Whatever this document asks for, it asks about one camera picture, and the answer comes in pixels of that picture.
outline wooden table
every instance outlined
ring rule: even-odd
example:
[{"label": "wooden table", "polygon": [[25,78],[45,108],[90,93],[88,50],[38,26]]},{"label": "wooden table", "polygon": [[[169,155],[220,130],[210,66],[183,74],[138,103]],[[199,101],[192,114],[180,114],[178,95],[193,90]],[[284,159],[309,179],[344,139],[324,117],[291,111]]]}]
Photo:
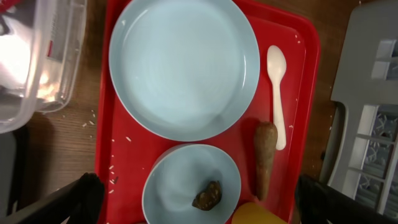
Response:
[{"label": "wooden table", "polygon": [[[358,0],[259,0],[310,19],[317,28],[321,62],[302,172],[317,178],[335,105],[330,101],[348,19]],[[27,124],[30,148],[21,205],[27,205],[85,172],[93,172],[96,110],[100,94],[106,0],[89,0],[85,41],[72,100],[61,111],[36,113]]]}]

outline red tray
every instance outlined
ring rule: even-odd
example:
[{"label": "red tray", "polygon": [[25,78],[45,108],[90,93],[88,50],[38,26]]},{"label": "red tray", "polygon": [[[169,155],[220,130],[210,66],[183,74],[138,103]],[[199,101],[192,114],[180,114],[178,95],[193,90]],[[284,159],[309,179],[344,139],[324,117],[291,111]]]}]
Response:
[{"label": "red tray", "polygon": [[[124,109],[112,86],[108,67],[109,40],[116,20],[129,1],[108,0],[106,11],[95,157],[95,171],[106,186],[100,223],[144,221],[141,197],[150,169],[164,151],[181,144],[158,137],[138,124]],[[239,205],[255,201],[254,130],[259,121],[272,121],[272,88],[266,55],[270,45],[280,47],[287,61],[281,84],[287,145],[275,154],[269,196],[261,205],[288,222],[292,218],[294,190],[301,169],[320,43],[310,21],[300,16],[252,0],[236,0],[235,3],[248,17],[257,37],[261,55],[260,80],[242,118],[225,132],[200,143],[225,150],[238,165],[242,179]],[[109,182],[116,177],[116,184]]]}]

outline bowl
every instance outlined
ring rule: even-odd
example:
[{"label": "bowl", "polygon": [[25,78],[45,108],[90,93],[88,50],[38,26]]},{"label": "bowl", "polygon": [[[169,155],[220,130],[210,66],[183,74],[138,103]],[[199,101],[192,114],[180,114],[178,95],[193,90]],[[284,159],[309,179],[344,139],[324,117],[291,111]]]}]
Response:
[{"label": "bowl", "polygon": [[260,55],[231,0],[133,0],[115,24],[109,70],[139,124],[190,142],[222,133],[243,115],[256,92]]},{"label": "bowl", "polygon": [[[211,181],[219,181],[222,198],[210,211],[192,206]],[[184,144],[163,153],[144,186],[142,210],[149,224],[220,224],[233,214],[241,194],[241,176],[232,158],[217,147]]]}]

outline plastic spoon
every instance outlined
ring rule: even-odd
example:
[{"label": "plastic spoon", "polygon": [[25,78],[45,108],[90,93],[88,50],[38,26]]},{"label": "plastic spoon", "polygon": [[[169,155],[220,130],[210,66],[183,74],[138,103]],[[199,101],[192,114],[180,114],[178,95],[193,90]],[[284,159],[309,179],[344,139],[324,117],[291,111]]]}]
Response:
[{"label": "plastic spoon", "polygon": [[286,59],[282,51],[275,45],[268,48],[267,71],[274,95],[274,125],[278,130],[276,149],[283,150],[286,146],[286,131],[282,100],[280,98],[280,82],[286,72]]}]

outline bowl rim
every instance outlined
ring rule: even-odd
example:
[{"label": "bowl rim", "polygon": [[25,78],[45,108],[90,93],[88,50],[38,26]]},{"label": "bowl rim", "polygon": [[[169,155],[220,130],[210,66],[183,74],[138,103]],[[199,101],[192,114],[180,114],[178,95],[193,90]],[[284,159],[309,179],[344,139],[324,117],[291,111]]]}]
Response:
[{"label": "bowl rim", "polygon": [[[222,149],[220,149],[220,148],[218,148],[218,147],[215,147],[215,146],[208,145],[208,144],[195,144],[195,143],[179,144],[179,145],[177,145],[177,146],[171,147],[170,149],[166,150],[165,152],[162,153],[162,155],[160,155],[160,156],[158,157],[158,159],[155,161],[154,165],[152,166],[152,169],[150,170],[150,173],[149,173],[149,175],[148,175],[148,177],[147,177],[147,179],[146,179],[146,181],[145,181],[144,188],[142,189],[141,208],[142,208],[142,212],[144,213],[145,221],[146,221],[148,224],[150,224],[150,222],[149,222],[149,220],[148,220],[148,218],[147,218],[147,215],[146,215],[146,213],[145,213],[145,208],[144,208],[144,197],[145,197],[145,189],[147,188],[148,181],[149,181],[149,179],[152,177],[153,172],[156,170],[156,168],[157,168],[163,161],[166,160],[166,158],[170,157],[173,153],[175,153],[175,152],[177,152],[177,151],[181,151],[181,150],[186,150],[186,149],[188,149],[188,148],[190,148],[190,147],[200,147],[200,146],[202,146],[202,147],[207,147],[207,148],[214,149],[214,150],[218,150],[218,151],[221,151],[222,153],[224,153],[224,154],[226,155],[227,158],[231,159],[231,161],[233,162],[234,167],[236,168],[236,171],[237,171],[238,177],[239,177],[239,197],[238,197],[238,200],[236,201],[236,205],[235,205],[235,208],[236,208],[236,206],[237,206],[238,203],[239,203],[239,198],[241,197],[241,191],[242,191],[242,178],[241,178],[241,173],[240,173],[240,171],[239,171],[239,168],[238,168],[238,166],[236,165],[234,159],[233,159],[228,153],[226,153],[224,150],[222,150]],[[235,209],[231,211],[231,214],[229,214],[228,218],[227,218],[224,222],[226,222],[226,221],[231,217],[231,215],[234,213],[234,211],[235,211]]]}]

